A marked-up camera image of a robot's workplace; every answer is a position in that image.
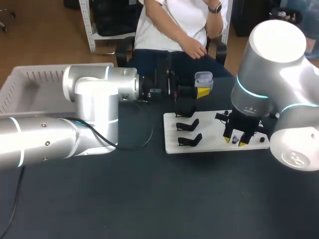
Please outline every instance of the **plastic crate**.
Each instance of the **plastic crate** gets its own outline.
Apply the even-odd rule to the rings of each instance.
[[[75,104],[66,100],[62,89],[63,71],[69,65],[15,67],[0,90],[0,117],[74,113]]]

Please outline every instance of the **hand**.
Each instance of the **hand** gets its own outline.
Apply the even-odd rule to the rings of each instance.
[[[207,54],[205,47],[192,37],[186,36],[179,44],[184,52],[193,59],[199,59]]]

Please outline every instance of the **robotic arm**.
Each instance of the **robotic arm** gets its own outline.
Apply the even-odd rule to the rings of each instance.
[[[77,117],[114,144],[119,99],[136,100],[138,86],[136,69],[71,66],[63,76],[64,96],[75,102]],[[1,168],[115,149],[79,122],[37,116],[1,119],[0,142]]]
[[[285,21],[266,21],[252,31],[231,93],[234,106],[224,137],[244,131],[249,143],[259,120],[280,112],[270,149],[284,165],[319,170],[319,69],[304,56],[306,38]]]

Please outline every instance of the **dark table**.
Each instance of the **dark table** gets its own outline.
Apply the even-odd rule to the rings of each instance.
[[[198,110],[231,108],[232,78],[214,80]],[[319,174],[292,170],[269,150],[168,155],[162,115],[171,102],[121,105],[120,142],[140,151],[27,166],[6,239],[316,239]],[[273,121],[267,120],[270,126]],[[0,172],[0,231],[19,169]]]

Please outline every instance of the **wooden floor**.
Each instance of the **wooden floor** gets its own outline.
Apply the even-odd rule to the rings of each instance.
[[[8,27],[8,33],[0,32],[0,86],[15,66],[116,63],[114,56],[90,53],[81,12],[65,8],[62,0],[2,0],[0,5],[16,13],[15,20],[5,12],[0,15]],[[246,42],[230,31],[225,66],[233,74]]]

